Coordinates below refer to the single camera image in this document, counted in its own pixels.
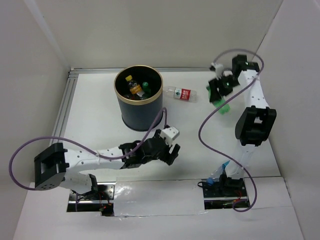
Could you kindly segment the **clear bottle red label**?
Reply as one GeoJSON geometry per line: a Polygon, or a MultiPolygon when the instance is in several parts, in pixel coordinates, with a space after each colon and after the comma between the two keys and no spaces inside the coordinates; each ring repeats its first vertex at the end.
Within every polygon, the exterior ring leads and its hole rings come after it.
{"type": "Polygon", "coordinates": [[[163,88],[163,94],[175,100],[187,101],[191,103],[195,103],[197,101],[197,92],[191,89],[165,86],[163,88]]]}

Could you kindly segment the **clear bottle blue label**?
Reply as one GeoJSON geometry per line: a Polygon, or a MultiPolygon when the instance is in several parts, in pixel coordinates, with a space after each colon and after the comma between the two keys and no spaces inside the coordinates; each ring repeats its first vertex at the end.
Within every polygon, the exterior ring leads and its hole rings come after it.
{"type": "Polygon", "coordinates": [[[213,171],[210,176],[206,179],[206,183],[212,186],[215,183],[220,181],[220,176],[224,173],[226,166],[229,164],[229,161],[223,163],[215,171],[213,171]]]}

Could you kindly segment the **clear bottle yellow cap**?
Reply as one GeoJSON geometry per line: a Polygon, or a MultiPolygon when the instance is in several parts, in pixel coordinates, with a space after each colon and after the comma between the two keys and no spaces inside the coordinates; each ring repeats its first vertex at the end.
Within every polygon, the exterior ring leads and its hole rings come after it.
{"type": "Polygon", "coordinates": [[[141,97],[144,94],[140,84],[133,80],[133,77],[131,75],[127,76],[125,80],[127,82],[130,92],[133,95],[138,95],[139,97],[141,97]]]}

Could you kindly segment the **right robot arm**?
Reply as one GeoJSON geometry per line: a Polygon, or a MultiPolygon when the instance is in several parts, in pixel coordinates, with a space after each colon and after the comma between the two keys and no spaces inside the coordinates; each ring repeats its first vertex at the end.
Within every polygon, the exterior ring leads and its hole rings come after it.
{"type": "Polygon", "coordinates": [[[269,138],[277,111],[269,106],[262,90],[259,77],[263,68],[264,62],[249,61],[245,54],[232,58],[230,75],[225,74],[225,67],[217,60],[211,63],[215,78],[206,88],[216,111],[227,113],[229,103],[239,95],[244,97],[245,108],[235,125],[237,145],[233,156],[227,156],[226,163],[198,184],[206,198],[241,199],[245,191],[244,178],[251,176],[248,166],[252,155],[269,138]],[[225,100],[238,86],[240,91],[225,100]]]}

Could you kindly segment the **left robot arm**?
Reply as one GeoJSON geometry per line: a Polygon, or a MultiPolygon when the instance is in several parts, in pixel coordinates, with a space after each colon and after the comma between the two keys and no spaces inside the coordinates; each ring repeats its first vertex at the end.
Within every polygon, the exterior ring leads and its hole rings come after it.
{"type": "Polygon", "coordinates": [[[35,189],[62,187],[92,200],[99,193],[97,178],[85,171],[134,169],[153,160],[170,166],[179,155],[180,146],[173,143],[179,135],[175,127],[157,129],[142,144],[134,141],[96,153],[66,149],[63,143],[54,143],[34,158],[35,189]]]}

